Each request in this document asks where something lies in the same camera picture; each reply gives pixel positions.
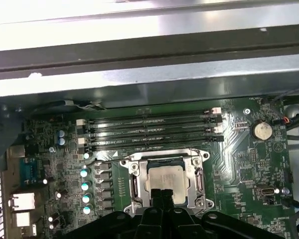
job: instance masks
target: capacitor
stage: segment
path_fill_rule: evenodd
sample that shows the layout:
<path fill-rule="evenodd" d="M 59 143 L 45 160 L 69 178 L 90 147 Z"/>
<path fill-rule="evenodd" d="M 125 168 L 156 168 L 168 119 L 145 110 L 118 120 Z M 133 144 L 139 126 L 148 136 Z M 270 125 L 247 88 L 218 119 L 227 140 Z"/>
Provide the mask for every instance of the capacitor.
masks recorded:
<path fill-rule="evenodd" d="M 83 213 L 86 214 L 86 215 L 88 215 L 88 214 L 90 214 L 90 212 L 92 211 L 92 209 L 93 209 L 92 204 L 88 204 L 88 205 L 86 205 L 83 208 Z"/>
<path fill-rule="evenodd" d="M 66 143 L 66 141 L 65 141 L 64 138 L 59 138 L 59 139 L 58 139 L 58 144 L 59 144 L 59 145 L 63 146 L 63 145 L 65 145 L 65 143 Z"/>
<path fill-rule="evenodd" d="M 56 197 L 57 197 L 57 198 L 62 198 L 62 197 L 64 197 L 64 196 L 67 195 L 67 194 L 68 194 L 68 191 L 65 190 L 65 189 L 63 189 L 63 190 L 58 191 L 58 192 L 56 193 Z"/>
<path fill-rule="evenodd" d="M 91 182 L 90 181 L 85 181 L 82 183 L 81 188 L 83 191 L 87 191 L 91 187 Z"/>
<path fill-rule="evenodd" d="M 59 137 L 59 138 L 63 138 L 65 136 L 65 131 L 63 130 L 59 130 L 56 135 Z"/>
<path fill-rule="evenodd" d="M 60 224 L 60 220 L 56 219 L 49 225 L 49 228 L 52 230 L 56 228 L 59 224 Z"/>
<path fill-rule="evenodd" d="M 86 176 L 88 176 L 88 174 L 91 172 L 91 170 L 89 168 L 85 168 L 85 169 L 82 169 L 81 172 L 80 172 L 80 175 L 82 178 L 85 178 Z"/>
<path fill-rule="evenodd" d="M 92 157 L 93 157 L 93 153 L 92 152 L 88 152 L 88 153 L 83 154 L 83 158 L 84 159 L 89 159 L 89 158 L 92 158 Z"/>
<path fill-rule="evenodd" d="M 251 127 L 251 135 L 258 140 L 267 140 L 273 135 L 273 128 L 267 122 L 259 120 Z"/>
<path fill-rule="evenodd" d="M 48 221 L 53 222 L 55 219 L 59 217 L 59 215 L 60 214 L 58 212 L 53 213 L 50 217 L 48 217 Z"/>
<path fill-rule="evenodd" d="M 82 201 L 83 201 L 83 203 L 89 203 L 91 199 L 92 199 L 92 194 L 86 193 L 86 194 L 84 194 Z"/>

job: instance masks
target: metal panel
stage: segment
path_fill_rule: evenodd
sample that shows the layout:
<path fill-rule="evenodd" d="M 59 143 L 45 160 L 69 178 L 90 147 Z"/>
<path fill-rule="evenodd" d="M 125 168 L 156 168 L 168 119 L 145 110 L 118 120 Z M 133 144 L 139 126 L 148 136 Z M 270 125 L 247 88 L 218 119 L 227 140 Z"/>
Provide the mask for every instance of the metal panel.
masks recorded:
<path fill-rule="evenodd" d="M 146 8 L 149 8 L 149 10 L 101 15 L 86 12 L 85 14 L 92 14 L 92 16 L 44 22 L 0 24 L 0 50 L 299 24 L 299 4 L 295 4 L 296 1 L 293 1 L 292 4 L 273 5 L 274 3 L 283 4 L 287 2 L 289 1 L 251 0 L 225 3 L 212 1 L 209 4 L 195 5 L 195 1 L 192 1 L 191 5 L 176 8 L 161 7 L 153 10 L 147 6 Z M 181 4 L 184 4 L 184 1 L 176 3 L 176 5 Z M 34 5 L 34 7 L 37 10 L 30 11 L 28 7 L 26 8 L 29 13 L 27 17 L 29 18 L 29 15 L 32 17 L 29 18 L 30 20 L 46 18 L 40 17 L 39 13 L 58 9 L 58 7 L 53 6 L 49 8 L 49 11 L 43 11 L 43 7 L 39 4 Z M 18 12 L 15 11 L 15 7 L 10 6 L 9 9 Z M 82 12 L 76 14 L 78 16 L 84 15 Z"/>
<path fill-rule="evenodd" d="M 98 100 L 113 108 L 254 96 L 296 87 L 299 55 L 290 55 L 0 80 L 0 102 L 29 106 L 60 99 Z"/>

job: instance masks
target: electrolytic capacitor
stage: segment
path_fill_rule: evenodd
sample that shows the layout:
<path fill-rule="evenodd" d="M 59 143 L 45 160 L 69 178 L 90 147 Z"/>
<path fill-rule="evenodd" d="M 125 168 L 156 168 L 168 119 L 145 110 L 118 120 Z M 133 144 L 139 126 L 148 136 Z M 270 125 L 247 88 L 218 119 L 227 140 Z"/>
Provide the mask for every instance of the electrolytic capacitor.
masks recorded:
<path fill-rule="evenodd" d="M 59 217 L 59 215 L 60 214 L 58 212 L 53 213 L 50 217 L 48 217 L 48 221 L 53 222 L 55 219 Z"/>
<path fill-rule="evenodd" d="M 60 220 L 56 219 L 49 225 L 49 228 L 52 230 L 56 228 L 59 224 L 60 224 Z"/>
<path fill-rule="evenodd" d="M 82 169 L 81 172 L 80 172 L 80 175 L 82 178 L 85 178 L 86 176 L 88 176 L 88 174 L 91 172 L 91 170 L 89 168 L 85 168 L 85 169 Z"/>
<path fill-rule="evenodd" d="M 88 153 L 83 154 L 83 158 L 84 159 L 89 159 L 89 158 L 92 158 L 92 157 L 93 157 L 93 153 L 92 152 L 88 152 Z"/>
<path fill-rule="evenodd" d="M 82 183 L 81 188 L 83 191 L 87 191 L 91 187 L 91 182 L 90 181 L 85 181 Z"/>
<path fill-rule="evenodd" d="M 63 189 L 63 190 L 58 191 L 58 192 L 56 193 L 56 197 L 57 197 L 57 198 L 62 198 L 62 197 L 64 197 L 64 196 L 67 195 L 67 194 L 68 194 L 68 191 L 65 190 L 65 189 Z"/>
<path fill-rule="evenodd" d="M 93 209 L 93 205 L 92 204 L 88 204 L 88 205 L 86 205 L 83 208 L 83 213 L 86 214 L 86 215 L 88 215 L 88 214 L 91 213 L 92 209 Z"/>
<path fill-rule="evenodd" d="M 84 194 L 82 201 L 83 201 L 83 203 L 89 203 L 91 199 L 92 199 L 92 194 L 86 193 L 86 194 Z"/>
<path fill-rule="evenodd" d="M 63 138 L 65 136 L 65 131 L 59 130 L 56 134 L 59 138 Z"/>
<path fill-rule="evenodd" d="M 58 144 L 59 144 L 60 146 L 64 146 L 65 143 L 66 143 L 66 141 L 65 141 L 64 138 L 59 138 L 59 139 L 58 139 Z"/>

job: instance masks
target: green circuit board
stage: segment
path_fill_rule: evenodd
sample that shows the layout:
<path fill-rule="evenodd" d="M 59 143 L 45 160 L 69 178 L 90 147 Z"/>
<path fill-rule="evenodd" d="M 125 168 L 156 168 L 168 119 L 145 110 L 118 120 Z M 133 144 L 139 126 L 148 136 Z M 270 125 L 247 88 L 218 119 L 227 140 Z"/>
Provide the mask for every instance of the green circuit board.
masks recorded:
<path fill-rule="evenodd" d="M 34 137 L 25 141 L 26 156 L 40 162 L 35 172 L 45 171 L 36 181 L 54 178 L 49 184 L 46 216 L 58 211 L 63 212 L 66 220 L 66 226 L 57 230 L 46 227 L 45 237 L 67 233 L 131 203 L 128 169 L 119 163 L 93 165 L 88 177 L 80 176 L 84 165 L 92 161 L 84 159 L 78 139 L 89 137 L 93 139 L 90 150 L 102 160 L 174 148 L 210 152 L 203 168 L 206 198 L 215 203 L 214 210 L 291 239 L 289 216 L 295 212 L 281 203 L 283 198 L 293 196 L 287 132 L 285 126 L 273 124 L 278 116 L 265 102 L 258 97 L 213 100 L 80 112 L 28 121 L 25 130 Z M 202 117 L 202 112 L 212 108 L 221 108 L 221 114 Z M 276 105 L 276 110 L 283 112 L 282 103 Z M 203 126 L 202 119 L 207 120 Z M 93 126 L 92 130 L 82 133 L 76 120 L 84 120 L 84 124 Z M 272 136 L 267 140 L 251 134 L 253 125 L 260 120 L 272 127 Z M 211 125 L 221 125 L 222 132 L 202 131 Z M 60 130 L 66 132 L 64 145 L 58 144 Z M 92 182 L 89 192 L 93 195 L 93 210 L 88 215 L 82 212 L 85 204 L 81 184 L 85 181 Z M 261 189 L 269 185 L 279 191 L 264 196 Z M 283 188 L 289 193 L 282 194 Z M 67 195 L 57 199 L 55 192 L 63 189 Z"/>

